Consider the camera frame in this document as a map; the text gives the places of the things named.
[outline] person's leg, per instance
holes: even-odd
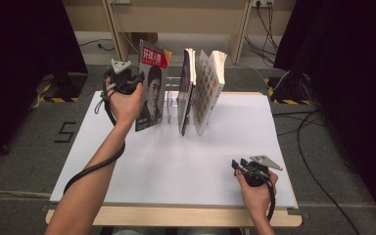
[[[162,227],[115,227],[112,235],[165,235]]]
[[[228,228],[186,227],[178,228],[178,235],[230,235]]]

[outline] standing book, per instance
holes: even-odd
[[[212,51],[210,57],[201,51],[199,71],[193,97],[194,125],[202,135],[225,84],[224,63],[227,55]]]
[[[179,91],[176,98],[178,104],[178,127],[183,136],[189,122],[192,94],[196,83],[195,51],[192,48],[184,50],[182,74],[179,80]]]
[[[139,73],[145,74],[143,81],[144,102],[135,130],[143,130],[160,123],[163,119],[167,65],[170,52],[147,41],[140,41]]]

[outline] human arm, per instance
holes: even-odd
[[[251,187],[240,170],[236,170],[236,176],[240,183],[244,205],[249,212],[257,233],[260,235],[275,234],[266,216],[266,211],[270,204],[270,194],[267,186]],[[276,193],[275,184],[278,176],[270,171],[269,179],[273,184],[274,193]]]
[[[110,90],[111,110],[117,124],[106,137],[85,168],[110,159],[123,145],[132,123],[139,115],[142,85],[138,84],[131,95]],[[46,234],[89,234],[94,218],[106,197],[116,162],[99,168],[74,182],[52,216]]]

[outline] gray carpet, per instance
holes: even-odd
[[[43,234],[48,197],[80,128],[93,93],[102,88],[104,66],[88,66],[89,76],[78,102],[41,102],[23,119],[0,155],[0,234]],[[280,70],[259,70],[263,77],[281,76]],[[170,68],[168,76],[180,76]],[[258,91],[267,94],[264,82],[251,69],[227,69],[224,91]],[[315,110],[314,105],[271,104],[274,114]],[[297,129],[306,115],[275,117],[279,143],[304,223],[297,228],[275,228],[277,234],[355,234],[343,214],[311,177],[300,156]],[[376,234],[376,206],[358,175],[346,166],[321,114],[302,128],[300,143],[305,161],[324,189],[341,205],[361,234]],[[69,135],[60,134],[63,123]],[[22,192],[20,195],[8,191]],[[99,234],[95,227],[92,234]]]

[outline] red magazine banner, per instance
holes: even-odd
[[[167,67],[167,59],[165,54],[147,47],[143,48],[142,63],[151,66],[159,66],[164,69]]]

